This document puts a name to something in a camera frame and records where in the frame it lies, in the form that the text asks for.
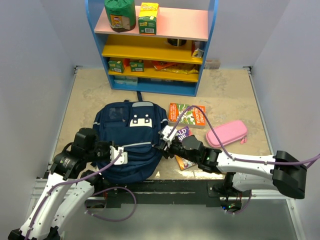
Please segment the navy blue student backpack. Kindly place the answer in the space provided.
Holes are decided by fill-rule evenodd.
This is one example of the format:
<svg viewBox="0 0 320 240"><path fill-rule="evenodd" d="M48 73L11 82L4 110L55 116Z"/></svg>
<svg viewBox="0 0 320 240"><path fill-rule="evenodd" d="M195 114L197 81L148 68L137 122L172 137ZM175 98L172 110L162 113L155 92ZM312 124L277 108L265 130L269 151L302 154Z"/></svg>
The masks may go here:
<svg viewBox="0 0 320 240"><path fill-rule="evenodd" d="M114 142L127 153L126 164L113 164L102 176L114 184L145 181L158 166L162 153L160 133L168 125L164 108L150 101L107 104L95 116L93 129L100 141Z"/></svg>

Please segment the orange Treehouse book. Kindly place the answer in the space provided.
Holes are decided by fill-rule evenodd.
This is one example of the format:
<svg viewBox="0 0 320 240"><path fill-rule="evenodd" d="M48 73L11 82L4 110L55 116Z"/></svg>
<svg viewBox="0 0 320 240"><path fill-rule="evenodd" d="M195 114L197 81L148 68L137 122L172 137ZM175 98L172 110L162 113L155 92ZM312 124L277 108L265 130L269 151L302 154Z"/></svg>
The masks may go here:
<svg viewBox="0 0 320 240"><path fill-rule="evenodd" d="M189 106L189 104L171 102L167 115L168 123L173 126L183 111L185 111ZM178 125L183 127L204 128L206 126L206 119L203 113L198 108L194 107L184 113Z"/></svg>

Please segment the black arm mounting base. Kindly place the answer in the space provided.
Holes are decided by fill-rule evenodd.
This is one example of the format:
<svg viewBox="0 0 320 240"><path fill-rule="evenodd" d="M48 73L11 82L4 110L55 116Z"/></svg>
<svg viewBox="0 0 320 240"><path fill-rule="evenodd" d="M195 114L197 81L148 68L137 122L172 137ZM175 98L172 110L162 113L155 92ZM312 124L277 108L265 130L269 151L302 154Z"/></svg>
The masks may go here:
<svg viewBox="0 0 320 240"><path fill-rule="evenodd" d="M187 179L187 180L146 180L132 184L115 184L107 180L97 180L93 184L95 196L89 202L105 201L107 208L120 208L122 204L133 204L133 196L124 190L129 189L136 203L153 205L205 205L221 207L227 201L244 200L250 196L247 190L224 191L223 179Z"/></svg>

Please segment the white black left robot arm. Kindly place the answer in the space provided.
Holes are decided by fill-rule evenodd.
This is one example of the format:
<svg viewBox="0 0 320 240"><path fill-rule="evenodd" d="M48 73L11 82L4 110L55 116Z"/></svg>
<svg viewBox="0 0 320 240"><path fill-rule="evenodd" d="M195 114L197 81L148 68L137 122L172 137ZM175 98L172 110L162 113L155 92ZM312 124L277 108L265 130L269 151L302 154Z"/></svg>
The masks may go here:
<svg viewBox="0 0 320 240"><path fill-rule="evenodd" d="M87 163L115 162L111 141L100 141L92 128L81 128L73 142L54 157L43 192L25 223L10 240L60 240L65 225L90 196L99 196L106 181L102 171L85 170Z"/></svg>

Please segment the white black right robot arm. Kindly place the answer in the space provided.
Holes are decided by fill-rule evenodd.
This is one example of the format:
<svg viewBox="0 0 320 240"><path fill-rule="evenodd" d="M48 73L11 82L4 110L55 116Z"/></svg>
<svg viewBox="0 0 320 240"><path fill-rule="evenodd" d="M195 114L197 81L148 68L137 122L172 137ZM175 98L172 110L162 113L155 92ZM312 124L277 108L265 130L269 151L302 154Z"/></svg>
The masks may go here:
<svg viewBox="0 0 320 240"><path fill-rule="evenodd" d="M289 198L305 198L307 166L286 151L265 156L226 153L204 146L194 135L182 141L177 137L162 139L155 148L166 159L179 156L197 164L206 173L224 174L224 183L217 191L225 196L251 190L275 190Z"/></svg>

